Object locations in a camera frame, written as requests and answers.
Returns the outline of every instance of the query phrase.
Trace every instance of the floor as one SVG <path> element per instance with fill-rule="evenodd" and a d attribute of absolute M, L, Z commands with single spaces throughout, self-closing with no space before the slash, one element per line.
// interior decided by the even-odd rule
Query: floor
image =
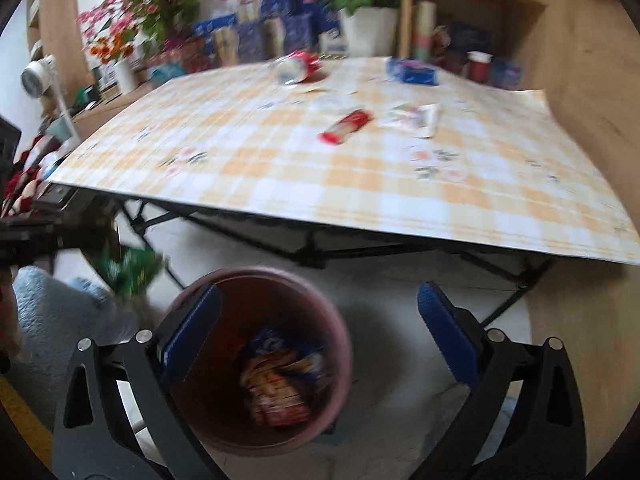
<path fill-rule="evenodd" d="M 121 238 L 137 238 L 120 221 Z M 300 246 L 303 233 L 284 227 L 236 222 L 246 233 L 262 235 L 288 248 Z M 513 290 L 511 283 L 440 252 L 406 254 L 331 262 L 325 270 L 303 269 L 276 256 L 212 234 L 175 219 L 152 227 L 148 238 L 170 259 L 185 283 L 220 267 L 260 265 L 291 270 L 311 280 L 338 307 L 351 333 L 354 377 L 348 403 L 332 436 L 285 456 L 247 459 L 215 453 L 233 479 L 401 479 L 411 473 L 424 439 L 433 425 L 434 396 L 454 384 L 444 360 L 418 315 L 415 295 L 426 280 L 436 281 L 457 306 L 482 319 Z M 367 244 L 358 237 L 320 235 L 324 246 Z M 511 270 L 517 259 L 493 258 Z M 60 254 L 56 276 L 67 280 L 83 276 L 98 280 L 79 253 Z M 150 288 L 154 317 L 159 320 L 178 293 L 167 275 Z M 526 305 L 517 303 L 494 326 L 513 340 L 530 342 Z M 132 398 L 124 394 L 130 418 L 135 420 Z M 145 452 L 156 457 L 153 449 Z"/>

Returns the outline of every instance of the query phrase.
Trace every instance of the snack package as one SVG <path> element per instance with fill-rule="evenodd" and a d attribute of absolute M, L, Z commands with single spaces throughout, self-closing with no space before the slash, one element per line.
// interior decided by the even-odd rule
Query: snack package
<path fill-rule="evenodd" d="M 415 59 L 386 58 L 386 78 L 401 83 L 437 86 L 438 69 Z"/>
<path fill-rule="evenodd" d="M 391 108 L 381 119 L 380 126 L 396 128 L 421 139 L 430 139 L 435 131 L 439 111 L 439 104 L 416 106 L 405 103 Z"/>
<path fill-rule="evenodd" d="M 309 405 L 326 386 L 321 348 L 265 328 L 247 343 L 240 362 L 240 385 L 250 394 L 248 408 L 258 425 L 309 420 Z"/>

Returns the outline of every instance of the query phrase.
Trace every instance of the can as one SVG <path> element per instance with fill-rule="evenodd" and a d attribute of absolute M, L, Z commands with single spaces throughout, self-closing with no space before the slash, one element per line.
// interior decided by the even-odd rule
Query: can
<path fill-rule="evenodd" d="M 297 50 L 273 62 L 278 81 L 285 85 L 303 82 L 315 74 L 321 66 L 322 63 L 318 57 L 305 50 Z"/>
<path fill-rule="evenodd" d="M 366 110 L 356 110 L 346 117 L 341 118 L 333 126 L 318 135 L 318 139 L 327 144 L 344 143 L 352 133 L 357 132 L 361 127 L 372 119 L 372 115 Z"/>

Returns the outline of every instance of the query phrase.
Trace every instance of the trash bin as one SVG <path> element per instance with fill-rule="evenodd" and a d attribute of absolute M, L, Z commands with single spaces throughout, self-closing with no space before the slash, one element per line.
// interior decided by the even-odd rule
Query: trash bin
<path fill-rule="evenodd" d="M 172 388 L 182 416 L 209 450 L 242 456 L 290 452 L 330 426 L 351 384 L 351 341 L 342 317 L 309 282 L 265 267 L 221 269 L 200 278 L 172 303 L 176 309 L 206 283 L 222 295 L 222 312 L 186 380 Z M 290 333 L 324 348 L 330 386 L 306 423 L 258 426 L 239 385 L 238 355 L 263 327 Z"/>

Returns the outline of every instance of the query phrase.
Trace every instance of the table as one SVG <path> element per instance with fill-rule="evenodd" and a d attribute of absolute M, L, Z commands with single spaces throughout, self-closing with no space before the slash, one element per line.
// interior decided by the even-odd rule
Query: table
<path fill-rule="evenodd" d="M 385 79 L 384 62 L 326 62 L 326 79 L 292 87 L 268 64 L 172 80 L 103 126 L 51 180 L 157 203 L 168 211 L 162 220 L 193 220 L 197 208 L 412 240 L 383 254 L 440 240 L 640 264 L 638 232 L 543 91 L 444 71 L 439 86 L 405 85 Z M 349 103 L 376 119 L 345 144 L 319 142 Z M 402 103 L 440 103 L 433 139 L 381 126 Z M 130 220 L 146 227 L 140 214 Z M 300 260 L 314 249 L 309 239 Z M 527 288 L 533 271 L 512 278 Z"/>
<path fill-rule="evenodd" d="M 87 140 L 109 120 L 152 90 L 151 83 L 143 83 L 129 94 L 121 94 L 111 101 L 100 103 L 91 110 L 80 112 L 73 118 L 76 132 L 82 140 Z"/>

